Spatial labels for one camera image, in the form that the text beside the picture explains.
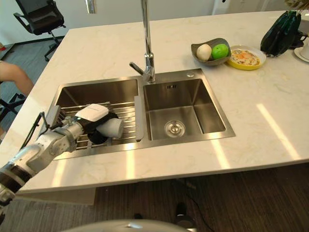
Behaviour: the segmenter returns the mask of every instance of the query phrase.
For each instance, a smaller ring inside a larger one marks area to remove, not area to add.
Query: sink drain
[[[185,126],[180,121],[169,121],[164,126],[164,132],[171,138],[182,137],[185,132]]]

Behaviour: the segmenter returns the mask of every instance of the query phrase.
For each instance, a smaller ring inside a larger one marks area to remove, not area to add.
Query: stainless steel sink
[[[123,137],[95,145],[85,134],[76,151],[56,159],[235,136],[201,69],[159,73],[154,84],[133,76],[62,85],[49,123],[91,103],[109,107],[124,121]]]
[[[225,130],[201,79],[147,85],[144,95],[150,140]]]

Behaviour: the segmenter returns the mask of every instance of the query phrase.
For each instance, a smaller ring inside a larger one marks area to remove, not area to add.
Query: kitchen island
[[[309,160],[309,64],[292,50],[255,71],[206,67],[191,44],[225,38],[259,48],[282,12],[226,14],[151,22],[156,73],[202,68],[236,137],[54,160],[21,193],[95,188],[254,170]],[[71,29],[0,145],[1,165],[22,145],[35,118],[65,83],[135,76],[144,67],[142,23]],[[39,129],[33,135],[38,136]]]

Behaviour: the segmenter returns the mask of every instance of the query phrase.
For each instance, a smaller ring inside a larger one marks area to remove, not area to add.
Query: faucet spout
[[[154,54],[151,51],[151,38],[150,38],[150,24],[149,24],[149,14],[148,14],[148,0],[140,0],[141,10],[143,15],[144,31],[145,31],[145,43],[146,43],[146,53],[144,55],[146,60],[145,71],[142,71],[135,63],[131,62],[130,66],[135,69],[139,74],[141,74],[144,80],[149,83],[155,82],[155,64],[154,64]]]

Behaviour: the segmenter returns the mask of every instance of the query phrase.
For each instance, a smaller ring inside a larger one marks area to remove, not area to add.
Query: faucet handle
[[[130,62],[130,64],[129,64],[135,71],[137,71],[140,75],[144,75],[144,71],[139,67],[139,66],[137,66],[137,64],[136,63],[134,63],[134,62]]]

